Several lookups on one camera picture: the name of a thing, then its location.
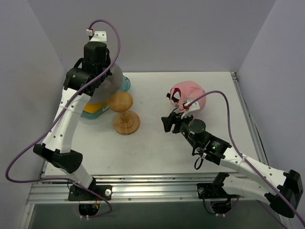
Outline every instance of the wooden ball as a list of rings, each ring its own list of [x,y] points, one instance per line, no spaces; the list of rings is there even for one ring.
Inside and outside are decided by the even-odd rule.
[[[133,104],[132,95],[128,92],[117,92],[110,97],[108,106],[115,112],[124,112],[131,108]]]

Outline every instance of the gray floor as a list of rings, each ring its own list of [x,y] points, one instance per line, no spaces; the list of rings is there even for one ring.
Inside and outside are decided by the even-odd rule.
[[[208,215],[201,202],[113,204],[107,216],[80,220],[76,205],[36,205],[30,229],[279,229],[256,201],[240,201],[225,218]]]

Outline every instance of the round wooden base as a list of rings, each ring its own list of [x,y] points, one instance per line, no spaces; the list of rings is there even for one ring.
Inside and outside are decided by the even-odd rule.
[[[128,117],[128,120],[123,122],[122,115],[119,113],[113,119],[113,128],[121,135],[131,135],[139,129],[140,118],[133,111],[125,111],[124,116]]]

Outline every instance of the metal frame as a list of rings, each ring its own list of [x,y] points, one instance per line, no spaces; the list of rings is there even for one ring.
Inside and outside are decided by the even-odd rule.
[[[242,97],[237,75],[231,73],[235,89],[237,91],[241,107],[257,152],[260,162],[268,164],[262,143],[260,141],[255,124],[249,114],[248,108]],[[238,173],[231,173],[236,177],[244,177]],[[202,201],[197,195],[197,183],[212,182],[217,173],[210,174],[164,174],[164,175],[115,175],[115,176],[94,176],[98,183],[112,185],[111,203],[128,202],[178,202],[178,201]],[[31,213],[35,204],[76,204],[68,198],[66,182],[49,181],[34,184],[31,187],[27,200],[26,210],[20,228],[26,229],[29,226]],[[82,201],[81,203],[93,203],[93,201]],[[280,219],[284,225],[291,229],[290,220],[285,217]]]

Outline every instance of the teal plastic container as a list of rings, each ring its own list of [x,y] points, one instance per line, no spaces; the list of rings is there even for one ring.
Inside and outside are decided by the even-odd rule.
[[[130,80],[124,76],[122,86],[117,92],[127,92],[129,90],[130,86],[131,86]],[[97,118],[98,116],[100,116],[101,114],[103,114],[108,109],[109,109],[108,105],[105,105],[94,113],[88,113],[86,111],[82,111],[81,117],[88,118],[88,119],[94,119],[94,118]]]

